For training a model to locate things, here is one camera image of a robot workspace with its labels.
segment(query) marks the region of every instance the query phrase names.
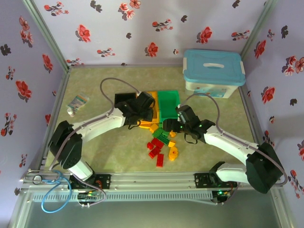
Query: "table surface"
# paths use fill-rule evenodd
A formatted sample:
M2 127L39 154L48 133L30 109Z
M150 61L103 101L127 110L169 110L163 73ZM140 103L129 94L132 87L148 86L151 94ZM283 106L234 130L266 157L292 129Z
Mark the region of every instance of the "table surface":
M72 70L64 99L59 112L57 125L67 120L70 124L90 119L108 111L110 103L101 95L99 85L106 77L117 77L129 82L140 91L178 90L180 101L187 96L184 93L185 82L181 67L118 67L118 68L75 68ZM104 92L114 100L115 93L133 92L132 89L118 81L108 80L103 85ZM80 108L74 117L67 114L67 105L79 94L86 94L90 100ZM253 142L252 134L241 101L236 90L228 99L217 98L221 116L219 125L225 131L244 140ZM207 97L193 97L187 104L201 119L216 120L217 110ZM184 135L178 134L176 147L179 156L175 161L168 158L169 147L164 146L163 168L156 167L156 158L148 156L147 142L153 139L148 129L135 127L128 130L126 126L113 129L83 145L82 157L96 172L134 172L134 171L208 171L217 162L240 163L223 150L199 142L189 144ZM53 161L48 154L46 168Z

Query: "small bottle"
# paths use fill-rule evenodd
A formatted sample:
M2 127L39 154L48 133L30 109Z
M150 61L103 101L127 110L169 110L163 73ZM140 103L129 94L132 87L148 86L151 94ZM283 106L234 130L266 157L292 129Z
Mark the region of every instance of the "small bottle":
M67 109L67 113L68 113L71 117L73 117L73 116L75 115L75 111L74 111L73 109L71 109L71 108L68 108L68 109Z

